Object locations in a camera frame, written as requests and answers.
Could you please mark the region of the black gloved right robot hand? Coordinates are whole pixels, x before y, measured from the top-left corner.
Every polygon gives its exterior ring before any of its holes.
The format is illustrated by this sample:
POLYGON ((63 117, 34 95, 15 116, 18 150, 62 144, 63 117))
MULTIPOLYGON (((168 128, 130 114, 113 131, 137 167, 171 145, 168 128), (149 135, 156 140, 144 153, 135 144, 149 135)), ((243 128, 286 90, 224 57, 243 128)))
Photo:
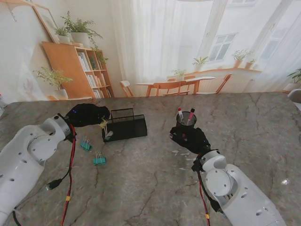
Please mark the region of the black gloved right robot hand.
POLYGON ((173 127, 171 139, 194 154, 205 155, 211 151, 211 145, 200 128, 189 126, 173 127))

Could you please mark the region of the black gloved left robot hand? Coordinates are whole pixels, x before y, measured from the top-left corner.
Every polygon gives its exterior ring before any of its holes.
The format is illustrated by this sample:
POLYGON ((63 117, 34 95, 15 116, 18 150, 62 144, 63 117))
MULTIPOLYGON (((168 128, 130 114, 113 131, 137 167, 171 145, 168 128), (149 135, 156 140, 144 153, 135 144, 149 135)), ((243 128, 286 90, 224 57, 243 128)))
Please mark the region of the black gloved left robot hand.
POLYGON ((110 118, 110 111, 106 106, 77 104, 66 114, 66 117, 73 127, 80 128, 101 124, 110 118))

